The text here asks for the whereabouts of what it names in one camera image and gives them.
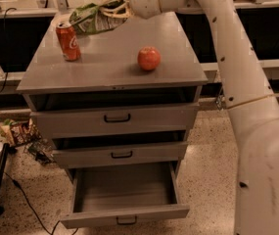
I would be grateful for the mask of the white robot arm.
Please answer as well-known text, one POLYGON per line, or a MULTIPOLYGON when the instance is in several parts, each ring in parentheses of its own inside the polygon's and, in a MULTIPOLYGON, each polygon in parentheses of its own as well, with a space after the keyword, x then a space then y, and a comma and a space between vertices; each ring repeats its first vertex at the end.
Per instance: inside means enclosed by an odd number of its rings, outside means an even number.
POLYGON ((191 1, 201 7, 239 150, 234 235, 279 235, 279 103, 233 0, 122 1, 128 17, 143 19, 191 1))

